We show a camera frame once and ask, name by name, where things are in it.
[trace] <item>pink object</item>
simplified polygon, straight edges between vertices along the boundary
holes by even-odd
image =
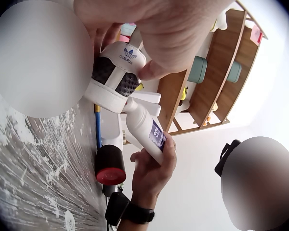
[[[253,41],[256,45],[259,45],[262,39],[262,35],[263,33],[261,30],[256,25],[254,25],[251,30],[250,40]]]
[[[120,41],[128,43],[129,42],[129,38],[124,36],[124,35],[120,35]]]

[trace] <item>plastic bottle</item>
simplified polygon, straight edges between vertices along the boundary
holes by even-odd
[[[145,150],[161,165],[166,138],[153,120],[148,110],[128,97],[123,109],[126,112],[126,125],[130,133]]]

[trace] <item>black strap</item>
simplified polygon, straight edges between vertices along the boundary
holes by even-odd
[[[122,219],[130,220],[136,224],[147,224],[153,220],[155,213],[153,209],[140,208],[132,203],[127,206]]]

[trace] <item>teal container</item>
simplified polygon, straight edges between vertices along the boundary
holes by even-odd
[[[188,76],[189,82],[202,83],[208,62],[205,58],[195,56],[190,75]]]
[[[227,77],[227,81],[236,83],[239,79],[241,70],[242,70],[241,64],[239,64],[236,61],[233,61],[233,64],[231,66],[230,72],[229,72],[228,77]]]

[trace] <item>blue hose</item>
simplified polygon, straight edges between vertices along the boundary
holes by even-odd
[[[96,121],[96,145],[97,148],[102,147],[101,140],[101,108],[98,105],[94,105],[95,121]]]

